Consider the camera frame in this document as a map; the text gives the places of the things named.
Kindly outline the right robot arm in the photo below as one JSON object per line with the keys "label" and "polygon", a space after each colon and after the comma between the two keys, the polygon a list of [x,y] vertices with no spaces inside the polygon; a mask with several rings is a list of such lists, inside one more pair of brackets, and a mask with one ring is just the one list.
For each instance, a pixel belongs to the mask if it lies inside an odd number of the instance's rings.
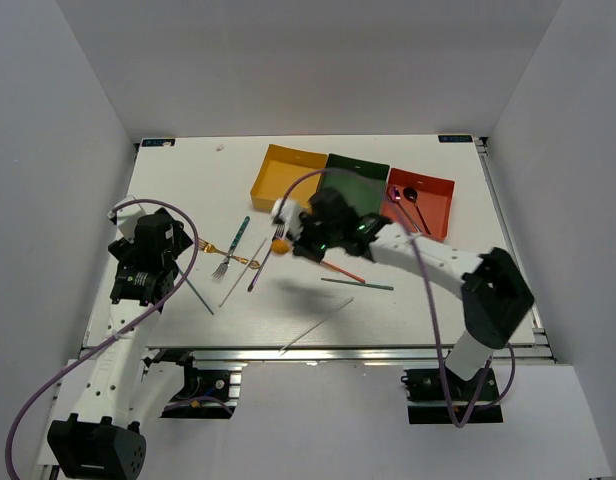
{"label": "right robot arm", "polygon": [[273,219],[285,228],[294,255],[319,263],[329,249],[415,274],[462,303],[465,329],[444,360],[441,390],[460,399],[475,375],[504,349],[535,299],[511,255],[498,247],[475,254],[409,233],[377,213],[360,215],[334,188],[314,194],[306,208],[280,198]]}

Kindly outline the gold fork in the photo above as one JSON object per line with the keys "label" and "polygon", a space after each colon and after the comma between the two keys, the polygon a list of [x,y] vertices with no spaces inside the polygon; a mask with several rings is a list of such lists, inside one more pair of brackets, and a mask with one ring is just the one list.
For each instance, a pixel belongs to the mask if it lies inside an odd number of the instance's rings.
{"label": "gold fork", "polygon": [[[197,242],[197,249],[204,252],[204,253],[208,253],[208,254],[218,254],[218,255],[226,255],[225,251],[222,251],[220,249],[218,249],[215,245],[213,245],[210,242],[207,242],[203,239],[200,239]],[[230,255],[230,258],[233,260],[236,260],[237,262],[243,264],[243,265],[247,265],[249,268],[253,269],[253,270],[258,270],[261,266],[261,264],[257,261],[257,260],[252,260],[250,261],[247,258],[244,257],[240,257],[234,254]]]}

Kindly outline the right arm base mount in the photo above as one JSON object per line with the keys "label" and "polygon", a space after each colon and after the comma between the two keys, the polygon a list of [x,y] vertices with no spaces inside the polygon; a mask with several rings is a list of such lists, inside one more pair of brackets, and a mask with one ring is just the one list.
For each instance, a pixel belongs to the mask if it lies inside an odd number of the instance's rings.
{"label": "right arm base mount", "polygon": [[[469,381],[461,380],[450,371],[446,371],[453,411],[458,421],[463,419],[468,404],[477,391],[483,371],[484,368]],[[405,370],[400,380],[405,389],[408,421],[411,425],[452,424],[438,367]],[[468,423],[501,424],[504,421],[502,409],[495,403],[499,396],[495,374],[488,368]]]}

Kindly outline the iridescent pink spoon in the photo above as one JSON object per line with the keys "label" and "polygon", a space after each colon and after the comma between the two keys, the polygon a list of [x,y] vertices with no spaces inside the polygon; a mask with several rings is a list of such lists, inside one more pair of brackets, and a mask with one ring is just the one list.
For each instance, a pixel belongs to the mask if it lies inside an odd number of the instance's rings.
{"label": "iridescent pink spoon", "polygon": [[417,224],[417,222],[412,218],[409,212],[404,208],[401,204],[401,194],[399,190],[392,185],[388,186],[387,195],[389,200],[401,211],[401,213],[406,217],[406,219],[410,222],[410,224],[414,227],[415,231],[418,233],[422,233],[423,230]]}

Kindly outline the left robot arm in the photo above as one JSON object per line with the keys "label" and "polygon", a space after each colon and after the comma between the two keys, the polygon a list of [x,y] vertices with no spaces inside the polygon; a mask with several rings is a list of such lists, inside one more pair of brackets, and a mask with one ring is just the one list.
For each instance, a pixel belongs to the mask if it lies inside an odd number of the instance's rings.
{"label": "left robot arm", "polygon": [[199,374],[183,364],[138,378],[150,333],[175,286],[177,259],[193,241],[164,208],[147,214],[126,207],[115,219],[122,236],[108,247],[117,267],[105,347],[68,418],[52,421],[47,433],[71,479],[138,478],[147,453],[142,423],[165,403],[167,392],[187,399],[199,387]]}

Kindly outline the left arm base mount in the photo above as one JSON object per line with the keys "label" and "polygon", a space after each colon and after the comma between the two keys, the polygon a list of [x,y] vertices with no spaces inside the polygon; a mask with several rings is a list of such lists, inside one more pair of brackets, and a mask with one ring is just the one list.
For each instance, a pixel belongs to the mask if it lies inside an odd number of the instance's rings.
{"label": "left arm base mount", "polygon": [[243,366],[237,363],[198,360],[192,351],[162,349],[155,363],[177,366],[176,385],[161,417],[181,420],[228,420],[240,395]]}

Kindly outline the black iridescent spoon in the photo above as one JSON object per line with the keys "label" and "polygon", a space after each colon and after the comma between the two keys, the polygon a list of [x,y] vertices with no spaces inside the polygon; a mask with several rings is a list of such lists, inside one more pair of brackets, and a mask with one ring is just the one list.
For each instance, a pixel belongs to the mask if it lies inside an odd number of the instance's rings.
{"label": "black iridescent spoon", "polygon": [[425,233],[430,235],[431,234],[430,228],[418,204],[418,192],[413,187],[406,187],[403,190],[403,193],[404,193],[405,198],[414,205],[417,211],[417,214],[419,215],[419,218],[422,222]]}

